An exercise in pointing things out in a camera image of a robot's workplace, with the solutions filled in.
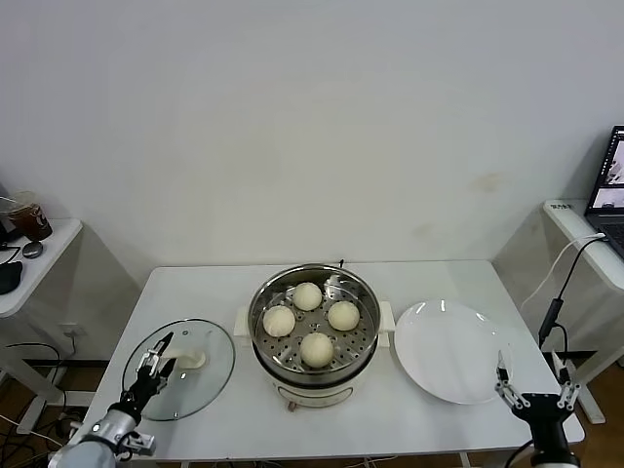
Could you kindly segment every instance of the cup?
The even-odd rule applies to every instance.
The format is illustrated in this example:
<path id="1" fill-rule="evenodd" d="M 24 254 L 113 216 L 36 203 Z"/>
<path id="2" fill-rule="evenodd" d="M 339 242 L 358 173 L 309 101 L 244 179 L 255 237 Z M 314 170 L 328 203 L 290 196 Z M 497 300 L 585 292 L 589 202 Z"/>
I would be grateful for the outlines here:
<path id="1" fill-rule="evenodd" d="M 18 192 L 11 200 L 0 199 L 0 214 L 5 215 L 30 241 L 43 241 L 52 234 L 52 226 L 32 192 Z"/>

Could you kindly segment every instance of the steamed bun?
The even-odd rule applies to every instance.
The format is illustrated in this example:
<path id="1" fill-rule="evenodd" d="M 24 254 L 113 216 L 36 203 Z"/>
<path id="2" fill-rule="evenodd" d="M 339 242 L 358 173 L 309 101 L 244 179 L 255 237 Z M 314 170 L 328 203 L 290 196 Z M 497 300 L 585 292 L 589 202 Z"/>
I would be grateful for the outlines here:
<path id="1" fill-rule="evenodd" d="M 322 368 L 333 359 L 333 345 L 326 334 L 310 333 L 300 345 L 301 359 L 311 368 Z"/>
<path id="2" fill-rule="evenodd" d="M 328 320 L 334 329 L 347 332 L 358 326 L 358 322 L 360 322 L 360 311 L 351 302 L 341 300 L 330 307 Z"/>
<path id="3" fill-rule="evenodd" d="M 275 338 L 286 336 L 294 329 L 294 313 L 285 305 L 276 305 L 262 317 L 264 331 Z"/>
<path id="4" fill-rule="evenodd" d="M 321 305 L 322 300 L 323 294 L 314 283 L 301 283 L 294 288 L 292 302 L 301 310 L 310 311 L 316 309 Z"/>

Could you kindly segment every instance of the white table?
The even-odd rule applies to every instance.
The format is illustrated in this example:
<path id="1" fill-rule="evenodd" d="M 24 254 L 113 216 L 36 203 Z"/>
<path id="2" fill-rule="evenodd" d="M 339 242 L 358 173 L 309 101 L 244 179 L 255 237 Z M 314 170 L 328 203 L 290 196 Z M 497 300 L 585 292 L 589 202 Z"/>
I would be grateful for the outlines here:
<path id="1" fill-rule="evenodd" d="M 587 200 L 548 200 L 544 203 L 544 212 L 571 241 L 596 233 L 596 229 L 585 219 L 585 207 Z M 582 245 L 583 243 L 579 242 L 575 247 L 580 249 Z M 592 244 L 585 249 L 583 257 L 607 286 L 624 293 L 624 261 L 608 244 L 602 242 Z M 621 331 L 614 330 L 613 334 L 620 336 Z M 582 385 L 579 403 L 593 424 L 604 423 L 605 416 L 587 389 L 587 384 L 624 356 L 624 337 L 619 340 L 606 339 L 604 342 L 606 345 L 583 363 L 575 373 L 576 381 Z"/>
<path id="2" fill-rule="evenodd" d="M 85 425 L 119 398 L 124 366 L 137 344 L 168 322 L 204 318 L 232 331 L 236 312 L 255 290 L 286 266 L 157 268 L 104 374 Z M 515 305 L 487 261 L 347 264 L 389 300 L 395 317 L 427 298 L 461 301 L 509 333 L 514 382 L 520 391 L 556 392 L 550 373 Z M 156 436 L 156 461 L 378 456 L 515 448 L 528 427 L 502 401 L 453 405 L 429 395 L 401 369 L 392 349 L 378 349 L 358 393 L 328 409 L 286 410 L 249 347 L 236 344 L 236 364 L 223 392 L 206 408 L 179 421 L 144 420 Z M 584 433 L 575 416 L 565 424 L 572 443 Z"/>
<path id="3" fill-rule="evenodd" d="M 48 274 L 65 249 L 71 244 L 71 241 L 74 240 L 82 229 L 82 223 L 78 219 L 50 219 L 50 223 L 53 233 L 50 237 L 41 241 L 44 245 L 44 251 L 41 256 L 29 259 L 18 253 L 14 259 L 14 261 L 21 261 L 23 264 L 21 282 L 12 292 L 0 295 L 0 319 L 13 316 L 24 307 L 32 293 L 39 286 L 39 283 L 45 278 L 46 274 Z M 10 245 L 23 247 L 27 242 L 28 240 L 25 237 L 21 237 L 10 243 Z M 0 252 L 0 262 L 8 259 L 13 253 L 14 251 Z M 37 324 L 30 325 L 42 335 L 46 342 L 52 341 L 53 344 L 60 347 L 62 355 L 64 347 L 59 346 L 59 343 L 52 339 L 50 334 L 46 332 L 46 327 L 40 327 Z M 25 413 L 18 429 L 19 434 L 27 434 L 36 423 L 46 404 L 53 406 L 63 404 L 64 397 L 62 392 L 56 387 L 56 383 L 62 378 L 65 369 L 58 369 L 54 381 L 53 375 L 55 373 L 53 370 L 48 375 L 48 378 L 43 377 L 21 359 L 20 353 L 16 349 L 18 348 L 2 346 L 0 369 L 5 373 L 0 376 L 0 379 L 4 378 L 6 374 L 11 375 L 38 395 Z M 91 396 L 87 392 L 67 392 L 66 398 L 69 404 L 75 406 L 87 406 L 91 400 Z"/>

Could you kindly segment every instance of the power outlet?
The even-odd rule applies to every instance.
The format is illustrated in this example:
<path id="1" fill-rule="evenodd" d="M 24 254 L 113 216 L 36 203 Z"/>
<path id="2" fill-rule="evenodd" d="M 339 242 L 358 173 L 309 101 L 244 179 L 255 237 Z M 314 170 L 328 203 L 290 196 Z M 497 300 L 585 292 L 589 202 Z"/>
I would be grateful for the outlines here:
<path id="1" fill-rule="evenodd" d="M 87 334 L 85 329 L 83 329 L 80 324 L 76 324 L 75 322 L 58 324 L 58 327 L 62 330 L 62 334 L 65 336 L 83 336 Z"/>

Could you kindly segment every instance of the steamer basket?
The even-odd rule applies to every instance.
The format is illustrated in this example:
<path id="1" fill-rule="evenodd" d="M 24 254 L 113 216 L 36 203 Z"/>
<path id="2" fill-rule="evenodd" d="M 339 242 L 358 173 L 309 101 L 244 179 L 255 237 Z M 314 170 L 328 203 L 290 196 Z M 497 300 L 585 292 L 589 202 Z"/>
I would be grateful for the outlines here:
<path id="1" fill-rule="evenodd" d="M 323 293 L 321 305 L 309 312 L 293 304 L 294 288 L 304 282 L 314 283 Z M 352 331 L 334 330 L 327 319 L 330 307 L 340 300 L 352 302 L 360 311 L 360 323 Z M 288 336 L 275 338 L 264 331 L 264 312 L 275 305 L 286 305 L 294 313 L 294 330 Z M 370 361 L 380 315 L 374 293 L 356 275 L 343 268 L 307 264 L 278 273 L 260 287 L 250 305 L 248 326 L 256 356 L 273 374 L 302 388 L 327 388 L 356 375 Z M 311 332 L 324 333 L 333 343 L 333 359 L 321 369 L 301 360 L 299 345 Z"/>

